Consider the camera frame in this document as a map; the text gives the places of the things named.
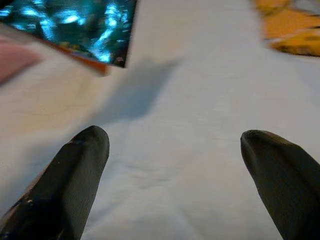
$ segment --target blue shiny packet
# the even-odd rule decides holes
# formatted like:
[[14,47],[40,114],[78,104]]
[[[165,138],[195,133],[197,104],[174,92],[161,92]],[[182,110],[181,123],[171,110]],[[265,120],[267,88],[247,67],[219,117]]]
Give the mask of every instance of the blue shiny packet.
[[0,22],[106,64],[125,67],[137,0],[14,0]]

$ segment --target white fabric surface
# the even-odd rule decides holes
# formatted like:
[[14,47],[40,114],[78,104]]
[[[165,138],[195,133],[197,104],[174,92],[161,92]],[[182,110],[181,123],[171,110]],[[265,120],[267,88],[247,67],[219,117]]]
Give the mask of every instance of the white fabric surface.
[[[141,0],[129,69],[102,79],[106,100],[91,119],[69,115],[76,125],[1,138],[0,214],[69,138],[95,124],[111,152],[83,240],[280,240],[240,136],[268,130],[319,160],[320,59],[268,49],[260,32],[248,0]],[[16,104],[8,99],[7,109]]]

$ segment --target white tablecloth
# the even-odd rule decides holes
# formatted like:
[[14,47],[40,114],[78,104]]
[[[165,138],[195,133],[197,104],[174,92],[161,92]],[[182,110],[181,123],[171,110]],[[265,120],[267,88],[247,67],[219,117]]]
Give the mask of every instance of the white tablecloth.
[[51,80],[38,67],[29,71],[39,74],[32,90],[50,99],[44,105],[14,95],[14,83],[1,88],[1,131],[35,110],[50,114],[37,131],[28,122],[0,136],[0,213],[69,138],[95,124],[108,132],[111,152],[83,240],[280,240],[240,136],[268,130],[319,160],[320,59],[268,49],[260,32],[248,0],[141,0],[129,68],[98,78],[105,98],[89,101],[104,101],[94,115],[73,114],[92,108],[68,97],[97,79],[71,71]]

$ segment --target foil wrapper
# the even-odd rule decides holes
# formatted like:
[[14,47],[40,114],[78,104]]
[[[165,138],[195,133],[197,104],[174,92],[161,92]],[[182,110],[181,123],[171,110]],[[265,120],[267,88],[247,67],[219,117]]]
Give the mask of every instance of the foil wrapper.
[[0,21],[80,56],[125,67],[137,0],[14,0]]

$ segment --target pink object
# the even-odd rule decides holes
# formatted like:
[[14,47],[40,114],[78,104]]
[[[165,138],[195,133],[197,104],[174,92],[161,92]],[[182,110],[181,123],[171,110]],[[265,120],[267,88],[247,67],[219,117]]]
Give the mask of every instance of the pink object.
[[0,37],[0,84],[39,60],[40,56],[25,46]]

